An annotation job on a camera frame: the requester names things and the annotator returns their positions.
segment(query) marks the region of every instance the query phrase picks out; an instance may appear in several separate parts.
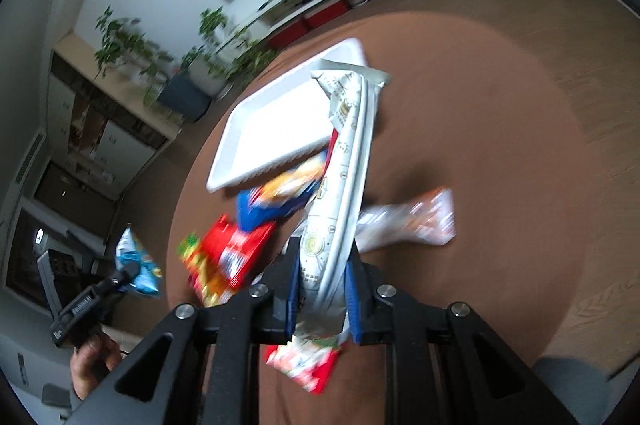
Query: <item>brown round table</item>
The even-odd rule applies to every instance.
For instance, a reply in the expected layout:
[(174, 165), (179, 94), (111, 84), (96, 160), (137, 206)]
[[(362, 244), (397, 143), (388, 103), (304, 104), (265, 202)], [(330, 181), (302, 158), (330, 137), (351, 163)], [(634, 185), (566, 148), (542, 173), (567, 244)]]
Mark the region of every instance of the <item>brown round table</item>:
[[(420, 301), (470, 303), (532, 363), (570, 305), (590, 239), (592, 164), (568, 102), (510, 40), (482, 24), (425, 12), (368, 18), (297, 45), (239, 100), (348, 37), (360, 39), (370, 67), (392, 76), (380, 98), (364, 203), (403, 202), (450, 185), (456, 211), (449, 245), (388, 246), (364, 260)], [(227, 116), (200, 151), (175, 209), (166, 261), (171, 307), (193, 300), (175, 252), (180, 240), (236, 211), (233, 192), (205, 188)], [(297, 222), (283, 225), (267, 254)], [(348, 346), (322, 395), (263, 366), (261, 423), (381, 424), (383, 389), (379, 346)]]

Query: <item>white tray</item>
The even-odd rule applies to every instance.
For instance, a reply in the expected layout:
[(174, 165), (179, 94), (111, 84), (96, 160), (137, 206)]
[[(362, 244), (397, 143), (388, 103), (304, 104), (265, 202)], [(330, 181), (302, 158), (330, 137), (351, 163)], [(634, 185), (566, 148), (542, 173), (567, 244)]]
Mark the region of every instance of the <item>white tray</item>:
[(320, 58), (366, 66), (358, 39), (346, 39), (287, 71), (242, 100), (226, 122), (207, 190), (238, 185), (324, 146), (331, 136), (329, 99), (311, 79)]

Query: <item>bolt head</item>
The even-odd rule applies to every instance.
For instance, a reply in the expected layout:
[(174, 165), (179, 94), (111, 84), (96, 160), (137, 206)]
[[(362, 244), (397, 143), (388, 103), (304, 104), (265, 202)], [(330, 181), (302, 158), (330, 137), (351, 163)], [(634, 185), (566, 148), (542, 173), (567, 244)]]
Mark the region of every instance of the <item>bolt head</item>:
[(195, 312), (196, 308), (194, 308), (191, 304), (180, 304), (175, 309), (175, 316), (180, 320), (184, 320), (192, 317)]
[(466, 302), (454, 302), (451, 305), (451, 313), (457, 317), (466, 317), (471, 312), (471, 308)]
[(254, 284), (253, 286), (249, 286), (249, 294), (254, 297), (264, 297), (269, 292), (269, 288), (264, 284)]
[(380, 284), (376, 291), (378, 292), (378, 295), (385, 299), (393, 297), (396, 293), (398, 293), (398, 290), (395, 287), (391, 286), (391, 284)]

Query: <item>wooden floor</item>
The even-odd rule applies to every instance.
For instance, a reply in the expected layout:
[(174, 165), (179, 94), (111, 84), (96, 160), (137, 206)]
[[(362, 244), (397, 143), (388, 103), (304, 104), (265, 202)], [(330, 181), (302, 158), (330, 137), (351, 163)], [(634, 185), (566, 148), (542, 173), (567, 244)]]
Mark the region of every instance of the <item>wooden floor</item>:
[[(615, 0), (371, 0), (307, 37), (398, 10), (448, 12), (492, 26), (539, 58), (567, 95), (600, 164), (596, 219), (584, 222), (596, 237), (547, 352), (615, 370), (640, 350), (640, 20)], [(158, 262), (182, 183), (227, 105), (212, 106), (186, 128), (124, 201), (118, 227), (132, 222)], [(129, 297), (114, 324), (144, 334), (165, 313), (161, 299)]]

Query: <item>brown tablecloth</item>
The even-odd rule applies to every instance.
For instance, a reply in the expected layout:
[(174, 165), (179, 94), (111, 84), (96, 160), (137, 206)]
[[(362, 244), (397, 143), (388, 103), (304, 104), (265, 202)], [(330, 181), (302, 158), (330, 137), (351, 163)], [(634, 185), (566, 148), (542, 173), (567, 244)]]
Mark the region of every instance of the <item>brown tablecloth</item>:
[[(510, 40), (424, 12), (369, 18), (293, 47), (241, 99), (348, 37), (360, 39), (370, 67), (392, 76), (381, 94), (365, 204), (450, 185), (456, 211), (448, 246), (389, 246), (365, 261), (425, 303), (469, 302), (533, 362), (569, 307), (590, 238), (591, 157), (568, 102)], [(193, 297), (178, 243), (236, 211), (232, 192), (205, 188), (225, 123), (226, 116), (202, 148), (176, 207), (166, 262), (172, 307)], [(283, 226), (268, 253), (297, 221)], [(378, 346), (348, 347), (320, 396), (263, 366), (261, 423), (381, 424), (383, 358)]]

